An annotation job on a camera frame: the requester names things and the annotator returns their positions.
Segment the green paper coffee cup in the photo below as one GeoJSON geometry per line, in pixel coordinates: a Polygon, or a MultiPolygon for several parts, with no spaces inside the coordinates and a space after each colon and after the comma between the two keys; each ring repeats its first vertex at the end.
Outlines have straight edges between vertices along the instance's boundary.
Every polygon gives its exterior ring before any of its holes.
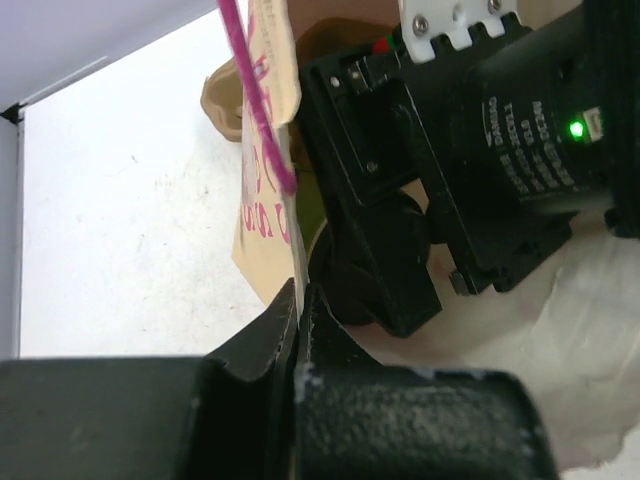
{"type": "Polygon", "coordinates": [[[311,171],[296,171],[296,215],[305,251],[310,254],[319,231],[326,223],[326,214],[315,175],[311,171]]]}

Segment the brown paper takeout bag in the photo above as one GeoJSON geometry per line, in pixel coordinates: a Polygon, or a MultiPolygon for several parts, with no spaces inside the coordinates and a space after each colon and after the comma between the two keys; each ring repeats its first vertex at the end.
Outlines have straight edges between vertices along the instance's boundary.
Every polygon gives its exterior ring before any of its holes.
{"type": "MultiPolygon", "coordinates": [[[[517,2],[518,19],[535,30],[584,1],[517,2]]],[[[289,151],[288,126],[302,99],[296,41],[327,18],[391,25],[383,37],[401,35],[398,1],[252,1],[245,15],[226,1],[222,18],[243,88],[243,192],[232,257],[270,302],[286,280],[297,292],[315,283],[289,151]]],[[[406,337],[409,346],[384,349],[395,360],[518,375],[564,470],[615,459],[639,427],[639,235],[613,235],[601,207],[576,214],[570,229],[570,239],[507,292],[456,293],[448,248],[432,246],[426,267],[442,311],[406,337]]]]}

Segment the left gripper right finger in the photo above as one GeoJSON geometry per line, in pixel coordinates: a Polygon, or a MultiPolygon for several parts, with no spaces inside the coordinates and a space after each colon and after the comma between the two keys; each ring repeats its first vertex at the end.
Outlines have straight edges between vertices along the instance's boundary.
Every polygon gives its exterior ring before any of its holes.
{"type": "Polygon", "coordinates": [[[536,407],[513,375],[385,366],[306,289],[294,375],[300,479],[554,479],[536,407]]]}

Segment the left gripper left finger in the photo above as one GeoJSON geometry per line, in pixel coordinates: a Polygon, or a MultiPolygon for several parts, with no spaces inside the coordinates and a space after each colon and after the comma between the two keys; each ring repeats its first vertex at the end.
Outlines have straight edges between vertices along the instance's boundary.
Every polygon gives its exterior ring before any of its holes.
{"type": "Polygon", "coordinates": [[[201,357],[1,365],[5,479],[285,479],[295,289],[201,357]]]}

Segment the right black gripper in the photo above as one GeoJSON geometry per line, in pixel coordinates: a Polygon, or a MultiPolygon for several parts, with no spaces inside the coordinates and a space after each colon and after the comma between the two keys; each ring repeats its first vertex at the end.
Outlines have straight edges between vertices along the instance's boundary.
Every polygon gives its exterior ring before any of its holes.
{"type": "Polygon", "coordinates": [[[397,191],[448,248],[460,295],[514,289],[601,207],[639,235],[639,5],[584,1],[539,28],[444,35],[415,64],[393,33],[309,61],[297,114],[330,210],[353,218],[397,191]]]}

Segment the black plastic cup lid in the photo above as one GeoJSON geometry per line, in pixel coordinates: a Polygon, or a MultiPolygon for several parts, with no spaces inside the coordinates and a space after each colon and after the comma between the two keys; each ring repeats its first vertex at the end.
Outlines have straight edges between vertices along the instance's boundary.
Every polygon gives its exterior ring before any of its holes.
{"type": "Polygon", "coordinates": [[[353,218],[333,205],[310,251],[310,280],[340,323],[375,323],[406,338],[442,311],[426,267],[430,247],[426,216],[403,191],[353,218]]]}

